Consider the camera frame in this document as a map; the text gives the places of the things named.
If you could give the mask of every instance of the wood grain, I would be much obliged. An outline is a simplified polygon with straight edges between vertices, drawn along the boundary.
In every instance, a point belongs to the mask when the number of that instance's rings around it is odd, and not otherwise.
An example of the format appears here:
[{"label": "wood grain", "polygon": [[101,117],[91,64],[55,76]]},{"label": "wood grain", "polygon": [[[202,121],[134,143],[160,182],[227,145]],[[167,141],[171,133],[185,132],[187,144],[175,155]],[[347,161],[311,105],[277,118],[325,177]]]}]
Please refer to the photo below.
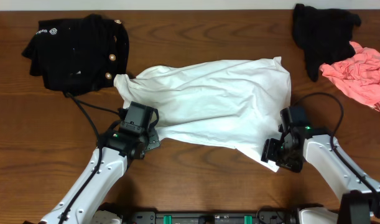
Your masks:
[{"label": "wood grain", "polygon": [[[354,40],[380,51],[380,11],[355,11],[363,24]],[[0,12],[0,223],[37,222],[67,193],[85,168],[95,137],[80,110],[29,75],[21,52],[37,21],[84,17],[80,12]],[[292,77],[292,99],[324,91],[337,96],[345,118],[337,133],[343,149],[380,181],[380,113],[347,98],[326,78],[308,79],[303,52],[290,35],[291,11],[95,11],[124,22],[129,32],[128,70],[182,67],[221,59],[282,56]],[[108,108],[123,104],[116,89],[81,96]],[[337,105],[323,96],[304,103],[310,119],[333,128]],[[114,116],[88,110],[99,130]],[[163,140],[136,161],[106,201],[160,211],[257,210],[339,201],[310,165],[301,174],[273,173],[240,152]]]}]

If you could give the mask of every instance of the white cloth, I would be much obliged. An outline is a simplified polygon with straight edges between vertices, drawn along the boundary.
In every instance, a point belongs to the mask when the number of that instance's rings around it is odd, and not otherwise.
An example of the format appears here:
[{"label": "white cloth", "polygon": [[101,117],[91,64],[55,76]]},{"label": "white cloth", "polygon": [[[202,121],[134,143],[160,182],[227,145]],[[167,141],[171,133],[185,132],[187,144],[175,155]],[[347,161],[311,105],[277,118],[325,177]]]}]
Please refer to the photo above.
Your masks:
[{"label": "white cloth", "polygon": [[155,66],[135,79],[117,75],[124,108],[159,110],[159,138],[238,149],[262,165],[264,141],[279,138],[279,112],[290,103],[290,76],[274,59],[220,60],[183,68]]}]

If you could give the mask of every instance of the white wall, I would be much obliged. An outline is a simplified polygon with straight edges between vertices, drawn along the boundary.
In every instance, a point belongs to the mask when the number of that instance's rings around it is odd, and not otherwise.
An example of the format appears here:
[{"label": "white wall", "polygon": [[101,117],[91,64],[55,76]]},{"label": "white wall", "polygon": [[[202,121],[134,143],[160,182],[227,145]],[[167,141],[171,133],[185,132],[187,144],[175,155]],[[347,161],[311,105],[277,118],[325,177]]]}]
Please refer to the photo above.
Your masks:
[{"label": "white wall", "polygon": [[0,0],[0,11],[293,9],[298,2],[319,9],[380,9],[380,0]]}]

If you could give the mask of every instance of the black garment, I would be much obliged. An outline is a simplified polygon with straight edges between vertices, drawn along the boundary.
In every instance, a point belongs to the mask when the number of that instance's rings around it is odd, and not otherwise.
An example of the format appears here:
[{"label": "black garment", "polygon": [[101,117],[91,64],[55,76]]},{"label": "black garment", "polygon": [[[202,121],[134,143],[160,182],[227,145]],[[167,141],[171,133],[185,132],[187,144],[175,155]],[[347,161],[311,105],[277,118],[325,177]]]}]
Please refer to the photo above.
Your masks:
[{"label": "black garment", "polygon": [[360,26],[357,14],[342,9],[315,9],[296,4],[292,37],[304,50],[307,75],[313,82],[318,80],[321,64],[333,64],[354,56],[349,41],[353,26]]},{"label": "black garment", "polygon": [[43,76],[49,90],[72,95],[113,86],[126,73],[129,39],[120,21],[89,15],[84,19],[39,21],[23,56],[30,74]]}]

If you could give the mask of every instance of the clothing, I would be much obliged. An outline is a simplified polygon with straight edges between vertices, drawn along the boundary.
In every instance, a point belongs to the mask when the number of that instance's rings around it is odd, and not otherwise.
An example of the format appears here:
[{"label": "clothing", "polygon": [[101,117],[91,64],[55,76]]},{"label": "clothing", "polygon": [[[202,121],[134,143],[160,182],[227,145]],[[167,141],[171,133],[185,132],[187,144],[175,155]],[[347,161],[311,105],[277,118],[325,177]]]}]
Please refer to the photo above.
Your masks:
[{"label": "clothing", "polygon": [[39,21],[22,55],[32,60],[30,74],[42,75],[46,88],[75,96],[112,87],[115,75],[126,73],[129,39],[120,21],[95,14]]},{"label": "clothing", "polygon": [[346,96],[380,111],[380,53],[350,42],[356,54],[320,69]]},{"label": "clothing", "polygon": [[354,56],[349,41],[353,26],[360,26],[357,14],[342,9],[315,9],[296,4],[293,14],[292,37],[304,50],[307,75],[318,80],[321,64],[332,64]]},{"label": "clothing", "polygon": [[132,80],[117,75],[114,85],[124,108],[135,101],[159,110],[161,140],[238,149],[276,171],[274,162],[261,162],[261,153],[266,139],[280,138],[279,112],[290,104],[290,76],[280,61],[155,66]]}]

